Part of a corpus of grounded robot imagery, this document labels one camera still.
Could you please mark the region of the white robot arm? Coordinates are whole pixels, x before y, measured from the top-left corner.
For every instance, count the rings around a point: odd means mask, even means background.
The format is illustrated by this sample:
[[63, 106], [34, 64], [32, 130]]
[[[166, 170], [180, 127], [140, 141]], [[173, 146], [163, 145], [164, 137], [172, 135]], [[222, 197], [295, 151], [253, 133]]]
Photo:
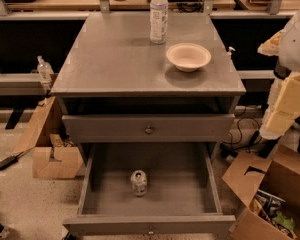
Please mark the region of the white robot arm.
[[277, 56], [279, 65], [290, 71], [287, 77], [275, 77], [260, 128], [262, 138], [274, 140], [300, 116], [300, 9], [282, 30], [259, 46], [258, 52]]

